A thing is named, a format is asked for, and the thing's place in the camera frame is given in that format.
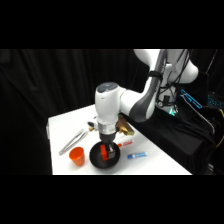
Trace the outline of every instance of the orange cup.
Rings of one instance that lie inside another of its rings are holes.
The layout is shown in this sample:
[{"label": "orange cup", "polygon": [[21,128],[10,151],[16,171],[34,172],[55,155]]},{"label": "orange cup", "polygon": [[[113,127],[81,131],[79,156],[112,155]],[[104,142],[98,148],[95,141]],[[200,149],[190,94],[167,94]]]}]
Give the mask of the orange cup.
[{"label": "orange cup", "polygon": [[81,147],[74,148],[69,153],[69,158],[75,163],[76,166],[82,166],[85,163],[84,149]]}]

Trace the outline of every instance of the black backdrop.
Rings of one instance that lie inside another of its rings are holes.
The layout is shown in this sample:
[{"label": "black backdrop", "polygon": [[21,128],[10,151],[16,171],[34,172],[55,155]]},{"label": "black backdrop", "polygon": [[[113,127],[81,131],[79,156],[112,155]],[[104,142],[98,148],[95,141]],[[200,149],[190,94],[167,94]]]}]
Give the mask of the black backdrop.
[{"label": "black backdrop", "polygon": [[[195,49],[192,61],[205,71],[216,49]],[[211,88],[223,94],[223,56],[211,72]],[[131,49],[0,50],[1,147],[9,174],[51,174],[46,135],[49,117],[94,104],[107,81],[142,91],[148,67]]]}]

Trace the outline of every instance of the black bowl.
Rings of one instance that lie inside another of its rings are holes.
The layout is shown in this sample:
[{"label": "black bowl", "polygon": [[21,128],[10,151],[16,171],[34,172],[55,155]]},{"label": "black bowl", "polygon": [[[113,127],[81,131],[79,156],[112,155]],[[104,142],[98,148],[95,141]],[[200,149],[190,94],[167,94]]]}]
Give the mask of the black bowl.
[{"label": "black bowl", "polygon": [[95,166],[98,169],[102,170],[108,170],[114,167],[119,159],[120,159],[120,148],[114,143],[114,149],[115,149],[115,157],[113,159],[109,159],[106,161],[103,161],[101,149],[100,146],[103,145],[103,142],[99,142],[96,145],[93,146],[93,148],[90,151],[89,159],[93,166]]}]

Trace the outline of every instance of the blue object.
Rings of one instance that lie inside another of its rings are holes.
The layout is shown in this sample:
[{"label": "blue object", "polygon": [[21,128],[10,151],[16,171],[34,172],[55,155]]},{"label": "blue object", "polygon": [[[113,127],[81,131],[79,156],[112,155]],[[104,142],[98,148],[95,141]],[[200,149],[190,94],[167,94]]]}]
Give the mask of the blue object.
[{"label": "blue object", "polygon": [[223,103],[213,99],[211,96],[208,96],[208,105],[210,105],[210,106],[224,106]]},{"label": "blue object", "polygon": [[175,115],[176,115],[176,113],[175,113],[175,111],[174,111],[174,109],[173,109],[173,108],[171,108],[171,109],[170,109],[169,114],[171,114],[171,115],[173,115],[173,116],[175,116]]},{"label": "blue object", "polygon": [[140,158],[140,157],[146,157],[147,153],[138,153],[138,154],[133,154],[133,155],[128,155],[128,159],[135,159],[135,158]]},{"label": "blue object", "polygon": [[200,103],[198,103],[198,101],[196,101],[191,95],[186,93],[183,89],[181,90],[181,93],[184,94],[184,96],[186,97],[186,100],[189,103],[191,103],[193,106],[196,106],[198,109],[202,108],[202,105]]}]

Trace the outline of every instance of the metal tongs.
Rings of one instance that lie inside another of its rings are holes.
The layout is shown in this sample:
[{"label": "metal tongs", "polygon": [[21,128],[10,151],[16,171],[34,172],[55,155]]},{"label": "metal tongs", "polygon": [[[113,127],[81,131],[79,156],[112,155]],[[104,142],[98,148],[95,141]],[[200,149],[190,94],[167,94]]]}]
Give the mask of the metal tongs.
[{"label": "metal tongs", "polygon": [[59,152],[59,154],[62,156],[63,154],[65,154],[66,152],[68,152],[70,149],[72,149],[76,144],[78,144],[82,139],[84,139],[88,134],[89,131],[85,132],[76,142],[74,142],[72,145],[71,143],[78,138],[82,133],[84,132],[84,129],[80,130],[76,136],[69,141],[69,143]]}]

